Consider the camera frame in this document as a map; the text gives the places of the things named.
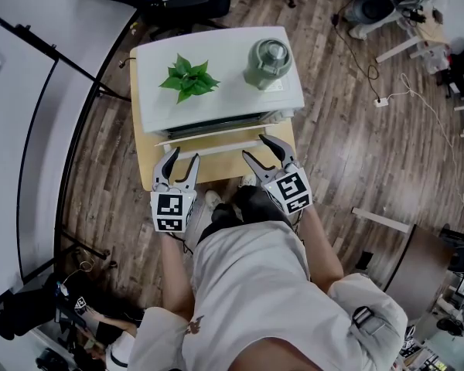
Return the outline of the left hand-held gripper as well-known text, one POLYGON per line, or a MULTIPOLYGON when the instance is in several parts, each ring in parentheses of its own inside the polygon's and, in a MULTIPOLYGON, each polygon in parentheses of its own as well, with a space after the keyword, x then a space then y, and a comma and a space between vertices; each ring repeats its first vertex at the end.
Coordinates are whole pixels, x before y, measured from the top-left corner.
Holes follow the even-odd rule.
POLYGON ((169 178, 179 153, 180 147, 165 153, 153 169, 151 208, 157 232, 184 233, 193 212, 200 156, 196 153, 185 177, 170 185, 169 178))

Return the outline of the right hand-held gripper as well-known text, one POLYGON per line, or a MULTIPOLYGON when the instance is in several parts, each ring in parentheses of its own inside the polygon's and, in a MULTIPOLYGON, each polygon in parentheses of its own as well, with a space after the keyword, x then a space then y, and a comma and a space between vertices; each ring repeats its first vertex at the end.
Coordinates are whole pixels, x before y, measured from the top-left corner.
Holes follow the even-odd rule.
POLYGON ((281 167, 263 165, 249 151, 242 156, 253 173, 258 177, 261 187, 269 199, 286 215, 300 212, 312 205, 312 190, 309 180, 291 145, 269 134, 260 134, 259 138, 267 145, 280 161, 281 167))

